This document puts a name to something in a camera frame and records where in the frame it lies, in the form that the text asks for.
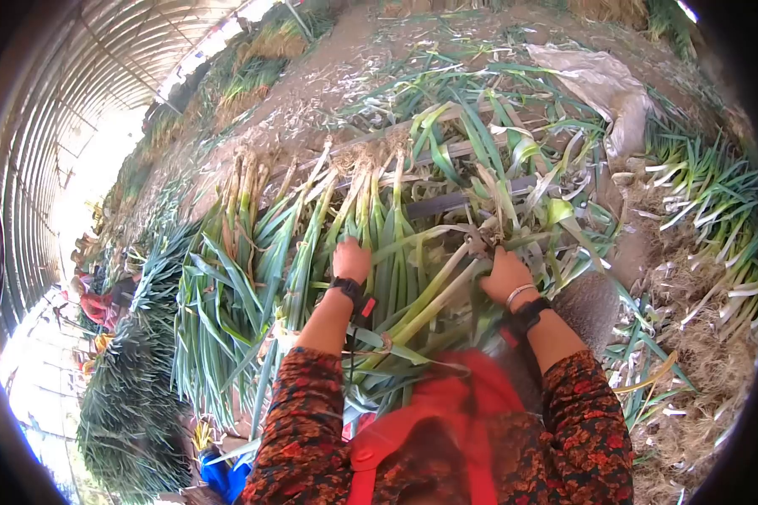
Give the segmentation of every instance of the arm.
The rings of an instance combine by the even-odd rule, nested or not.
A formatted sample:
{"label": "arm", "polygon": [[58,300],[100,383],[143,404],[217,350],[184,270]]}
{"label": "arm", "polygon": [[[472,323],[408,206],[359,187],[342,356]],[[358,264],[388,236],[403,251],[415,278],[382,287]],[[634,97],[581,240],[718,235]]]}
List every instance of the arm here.
{"label": "arm", "polygon": [[[480,287],[489,298],[501,305],[506,304],[508,295],[516,288],[533,283],[534,278],[528,267],[516,257],[516,253],[506,251],[502,247],[497,247],[495,251],[491,275],[480,279]],[[525,303],[539,297],[536,289],[526,289],[515,296],[508,309],[515,312]],[[588,350],[576,332],[568,327],[564,319],[558,317],[553,309],[542,310],[539,318],[539,322],[528,332],[528,342],[534,350],[542,374],[561,359],[578,351]]]}
{"label": "arm", "polygon": [[[354,279],[357,284],[362,284],[371,268],[371,251],[362,249],[354,237],[348,237],[337,244],[332,267],[335,277]],[[295,345],[317,349],[339,358],[353,310],[351,298],[339,289],[329,289],[323,295],[323,301],[315,307]]]}
{"label": "arm", "polygon": [[307,503],[351,481],[339,356],[293,348],[281,362],[244,503]]}
{"label": "arm", "polygon": [[[334,275],[363,283],[370,251],[354,238],[334,251]],[[263,441],[242,493],[245,502],[306,503],[344,497],[322,489],[347,489],[351,469],[342,439],[344,397],[341,353],[353,303],[329,289],[295,347],[283,358],[273,386]]]}
{"label": "arm", "polygon": [[[498,248],[494,268],[481,286],[505,303],[516,288],[532,284],[528,268],[513,252]],[[512,312],[539,297],[518,294]],[[552,309],[528,332],[544,376],[545,425],[552,437],[553,463],[573,502],[631,502],[631,441],[621,404],[593,353]]]}

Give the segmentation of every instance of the plastic sheet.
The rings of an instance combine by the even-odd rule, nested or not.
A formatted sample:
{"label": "plastic sheet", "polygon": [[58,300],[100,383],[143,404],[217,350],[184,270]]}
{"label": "plastic sheet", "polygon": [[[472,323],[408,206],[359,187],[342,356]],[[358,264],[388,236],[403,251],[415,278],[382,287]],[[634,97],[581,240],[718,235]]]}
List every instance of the plastic sheet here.
{"label": "plastic sheet", "polygon": [[527,45],[538,66],[557,70],[556,77],[581,101],[610,123],[607,155],[627,157],[642,152],[646,112],[653,108],[643,84],[609,53],[561,51]]}

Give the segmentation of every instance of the left hand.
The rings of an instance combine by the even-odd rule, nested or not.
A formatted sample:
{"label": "left hand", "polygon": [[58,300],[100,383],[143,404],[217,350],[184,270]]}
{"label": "left hand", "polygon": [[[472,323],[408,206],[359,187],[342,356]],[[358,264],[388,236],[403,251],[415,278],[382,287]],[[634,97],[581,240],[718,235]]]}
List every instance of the left hand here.
{"label": "left hand", "polygon": [[346,237],[334,249],[334,276],[364,283],[371,271],[371,250],[360,247],[354,237]]}

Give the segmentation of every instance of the blue clothing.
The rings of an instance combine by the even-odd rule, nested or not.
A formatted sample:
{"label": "blue clothing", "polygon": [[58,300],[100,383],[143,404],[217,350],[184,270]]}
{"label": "blue clothing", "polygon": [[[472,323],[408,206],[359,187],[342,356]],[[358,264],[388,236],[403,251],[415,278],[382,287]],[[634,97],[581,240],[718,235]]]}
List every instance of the blue clothing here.
{"label": "blue clothing", "polygon": [[218,457],[218,453],[205,452],[200,454],[200,476],[215,493],[222,497],[225,503],[232,505],[242,493],[247,483],[247,476],[250,475],[251,467],[247,463],[243,463],[235,465],[231,469],[225,460],[212,465],[208,464],[209,461]]}

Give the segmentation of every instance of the floral patterned shirt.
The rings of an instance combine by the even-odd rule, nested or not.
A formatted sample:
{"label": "floral patterned shirt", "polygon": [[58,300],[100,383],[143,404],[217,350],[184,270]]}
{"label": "floral patterned shirt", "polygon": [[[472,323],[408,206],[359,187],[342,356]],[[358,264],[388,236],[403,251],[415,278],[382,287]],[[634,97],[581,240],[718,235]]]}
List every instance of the floral patterned shirt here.
{"label": "floral patterned shirt", "polygon": [[[545,423],[526,412],[487,423],[498,503],[632,503],[634,457],[620,403],[590,351],[544,378]],[[345,505],[353,476],[343,432],[340,359],[294,348],[275,382],[244,503]],[[373,503],[427,493],[469,503],[462,455],[436,421],[422,421],[376,471]]]}

